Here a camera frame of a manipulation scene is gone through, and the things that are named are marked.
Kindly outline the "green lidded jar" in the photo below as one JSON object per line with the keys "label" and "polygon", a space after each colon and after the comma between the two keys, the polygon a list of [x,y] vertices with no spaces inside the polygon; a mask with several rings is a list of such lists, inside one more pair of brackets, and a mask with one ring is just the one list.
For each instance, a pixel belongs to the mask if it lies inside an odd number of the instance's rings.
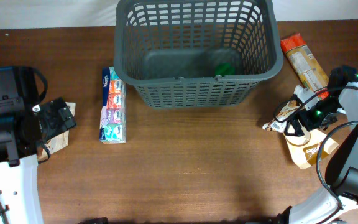
{"label": "green lidded jar", "polygon": [[236,68],[231,65],[230,63],[222,63],[215,67],[214,69],[214,76],[222,76],[225,77],[226,75],[235,75]]}

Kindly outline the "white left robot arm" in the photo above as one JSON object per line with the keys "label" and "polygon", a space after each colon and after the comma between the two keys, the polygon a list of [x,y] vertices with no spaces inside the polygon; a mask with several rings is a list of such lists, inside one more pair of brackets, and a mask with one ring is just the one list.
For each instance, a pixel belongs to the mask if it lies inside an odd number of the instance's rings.
{"label": "white left robot arm", "polygon": [[39,149],[76,126],[67,103],[43,103],[47,79],[33,67],[0,67],[0,223],[43,223]]}

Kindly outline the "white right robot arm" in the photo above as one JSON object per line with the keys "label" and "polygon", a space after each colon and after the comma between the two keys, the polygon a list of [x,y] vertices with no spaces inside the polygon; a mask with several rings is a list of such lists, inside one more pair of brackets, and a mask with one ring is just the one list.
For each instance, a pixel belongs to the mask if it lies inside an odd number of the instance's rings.
{"label": "white right robot arm", "polygon": [[326,87],[315,92],[304,88],[293,94],[298,103],[295,111],[286,118],[274,120],[285,124],[287,136],[300,137],[305,131],[327,129],[337,121],[339,113],[347,122],[331,130],[320,143],[316,158],[320,159],[323,147],[338,131],[350,128],[350,133],[339,146],[321,172],[316,163],[316,173],[321,188],[298,205],[289,206],[271,219],[271,223],[335,223],[342,214],[358,209],[358,72],[347,65],[331,70]]}

